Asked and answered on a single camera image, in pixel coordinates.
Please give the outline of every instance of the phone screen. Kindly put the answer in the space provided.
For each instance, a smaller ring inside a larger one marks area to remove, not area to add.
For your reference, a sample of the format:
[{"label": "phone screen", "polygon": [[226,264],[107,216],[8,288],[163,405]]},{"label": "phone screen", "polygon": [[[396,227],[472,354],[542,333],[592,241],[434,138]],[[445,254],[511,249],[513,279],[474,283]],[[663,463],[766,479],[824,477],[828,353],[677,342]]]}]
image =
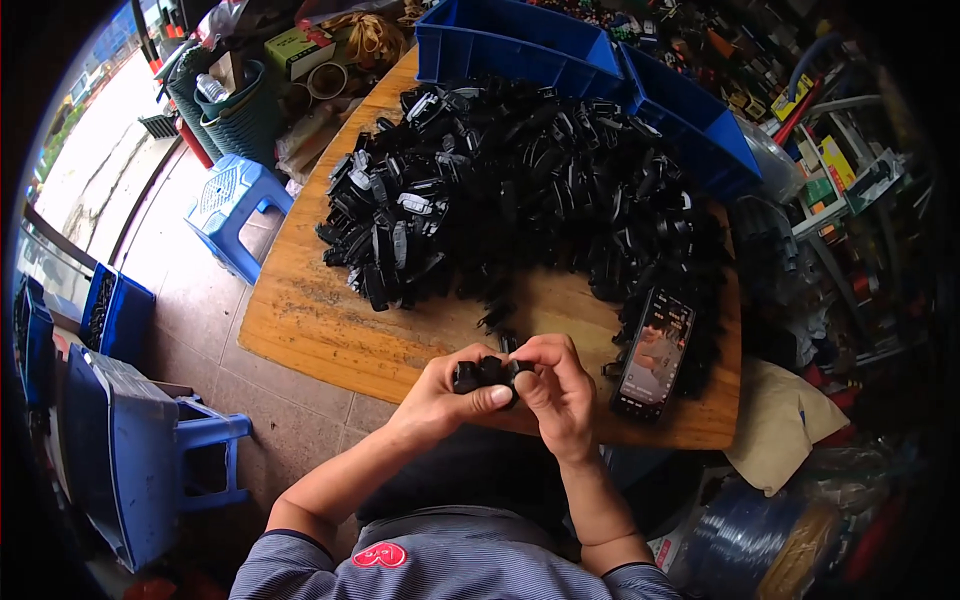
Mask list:
[{"label": "phone screen", "polygon": [[660,416],[683,361],[695,314],[659,288],[650,292],[612,408],[644,420]]}]

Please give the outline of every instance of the fingernail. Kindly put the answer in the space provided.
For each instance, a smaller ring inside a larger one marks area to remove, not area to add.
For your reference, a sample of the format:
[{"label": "fingernail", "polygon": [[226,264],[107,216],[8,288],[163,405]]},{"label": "fingernail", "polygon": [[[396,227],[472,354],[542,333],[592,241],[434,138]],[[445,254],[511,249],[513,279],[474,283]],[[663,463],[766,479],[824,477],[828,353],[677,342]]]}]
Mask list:
[{"label": "fingernail", "polygon": [[503,406],[514,397],[514,392],[505,385],[495,385],[490,390],[490,399],[496,406]]}]

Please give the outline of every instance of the spool of wire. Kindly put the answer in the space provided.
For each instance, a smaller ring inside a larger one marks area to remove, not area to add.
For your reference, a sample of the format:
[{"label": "spool of wire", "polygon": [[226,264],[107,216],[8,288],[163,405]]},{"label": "spool of wire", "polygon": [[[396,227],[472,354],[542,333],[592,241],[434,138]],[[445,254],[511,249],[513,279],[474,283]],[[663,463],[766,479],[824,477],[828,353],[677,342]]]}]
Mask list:
[{"label": "spool of wire", "polygon": [[[836,512],[786,493],[767,498],[743,481],[709,503],[690,537],[687,563],[698,588],[714,600],[785,597],[809,581],[836,536]],[[778,585],[771,592],[768,571]]]}]

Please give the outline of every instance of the light blue stool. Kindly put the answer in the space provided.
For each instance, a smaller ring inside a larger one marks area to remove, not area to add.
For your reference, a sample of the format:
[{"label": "light blue stool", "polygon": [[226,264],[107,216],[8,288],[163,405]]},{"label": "light blue stool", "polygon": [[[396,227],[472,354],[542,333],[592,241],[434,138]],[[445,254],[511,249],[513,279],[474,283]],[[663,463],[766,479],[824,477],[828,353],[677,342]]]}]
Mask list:
[{"label": "light blue stool", "polygon": [[204,190],[184,220],[234,275],[253,285],[260,263],[240,243],[240,229],[255,210],[263,212],[268,205],[286,215],[294,199],[260,163],[224,155],[210,168]]},{"label": "light blue stool", "polygon": [[[177,466],[180,469],[178,479],[178,508],[183,513],[203,511],[206,509],[226,506],[234,502],[245,501],[250,493],[237,488],[237,440],[249,436],[253,429],[250,418],[246,415],[223,415],[196,401],[199,396],[181,396],[177,404],[197,411],[205,417],[191,420],[181,420],[177,423],[174,436],[177,438]],[[227,444],[224,452],[224,467],[227,470],[227,488],[221,492],[204,490],[196,482],[183,473],[187,450],[201,448],[214,444]],[[190,488],[200,495],[186,495],[183,491]]]}]

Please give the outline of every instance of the gray striped shirt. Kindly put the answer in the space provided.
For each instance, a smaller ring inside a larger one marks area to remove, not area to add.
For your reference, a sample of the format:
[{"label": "gray striped shirt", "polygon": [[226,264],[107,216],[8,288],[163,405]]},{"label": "gray striped shirt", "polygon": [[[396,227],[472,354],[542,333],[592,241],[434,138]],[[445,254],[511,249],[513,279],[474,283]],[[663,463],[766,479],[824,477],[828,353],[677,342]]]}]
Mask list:
[{"label": "gray striped shirt", "polygon": [[485,507],[375,521],[339,565],[306,535],[274,530],[253,545],[230,600],[680,598],[651,564],[625,564],[599,578],[551,552],[549,543],[530,521]]}]

